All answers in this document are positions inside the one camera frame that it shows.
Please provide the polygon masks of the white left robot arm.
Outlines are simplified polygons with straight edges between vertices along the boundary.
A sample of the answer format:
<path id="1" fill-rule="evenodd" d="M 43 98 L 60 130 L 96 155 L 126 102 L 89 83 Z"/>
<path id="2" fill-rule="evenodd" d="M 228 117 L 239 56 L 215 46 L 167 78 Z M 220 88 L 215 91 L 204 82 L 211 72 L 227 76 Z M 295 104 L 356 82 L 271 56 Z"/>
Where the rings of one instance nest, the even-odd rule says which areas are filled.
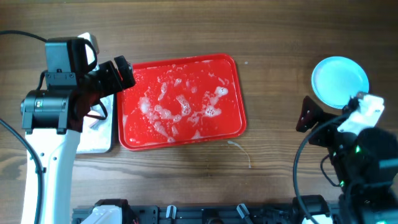
<path id="1" fill-rule="evenodd" d="M 132 65 L 118 56 L 93 68 L 44 70 L 21 103 L 27 148 L 22 223 L 68 223 L 72 169 L 91 107 L 134 86 Z"/>

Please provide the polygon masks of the light blue plate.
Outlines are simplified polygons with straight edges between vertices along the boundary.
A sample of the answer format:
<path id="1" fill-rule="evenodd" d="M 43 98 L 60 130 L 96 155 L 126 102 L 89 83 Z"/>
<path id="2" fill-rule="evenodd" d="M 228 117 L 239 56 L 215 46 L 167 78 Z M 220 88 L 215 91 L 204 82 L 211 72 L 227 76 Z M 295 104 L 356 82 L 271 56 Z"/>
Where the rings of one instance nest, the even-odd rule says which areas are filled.
<path id="1" fill-rule="evenodd" d="M 341 56 L 319 62 L 313 69 L 311 85 L 317 98 L 335 109 L 342 109 L 357 93 L 369 91 L 368 76 L 363 68 Z"/>

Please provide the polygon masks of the pink sponge green scourer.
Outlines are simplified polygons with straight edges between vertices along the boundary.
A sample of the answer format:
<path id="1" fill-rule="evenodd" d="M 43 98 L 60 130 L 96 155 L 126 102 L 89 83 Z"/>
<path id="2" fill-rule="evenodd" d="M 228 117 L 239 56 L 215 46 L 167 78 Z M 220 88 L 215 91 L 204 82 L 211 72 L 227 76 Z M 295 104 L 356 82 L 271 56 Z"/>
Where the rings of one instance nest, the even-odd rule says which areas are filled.
<path id="1" fill-rule="evenodd" d="M 88 127 L 94 128 L 100 121 L 101 121 L 100 119 L 89 118 Z"/>

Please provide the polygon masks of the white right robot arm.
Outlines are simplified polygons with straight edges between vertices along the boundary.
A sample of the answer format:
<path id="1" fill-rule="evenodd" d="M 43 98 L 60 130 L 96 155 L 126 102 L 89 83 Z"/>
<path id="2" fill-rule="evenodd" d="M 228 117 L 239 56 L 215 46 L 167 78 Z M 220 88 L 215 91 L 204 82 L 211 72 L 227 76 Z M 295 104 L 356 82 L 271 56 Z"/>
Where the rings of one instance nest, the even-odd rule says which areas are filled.
<path id="1" fill-rule="evenodd" d="M 294 223 L 397 223 L 397 137 L 376 126 L 383 111 L 384 99 L 365 93 L 350 98 L 341 115 L 303 99 L 296 130 L 307 136 L 294 159 Z M 338 203 L 300 194 L 297 169 L 306 144 L 327 148 L 338 179 L 332 185 L 342 191 Z"/>

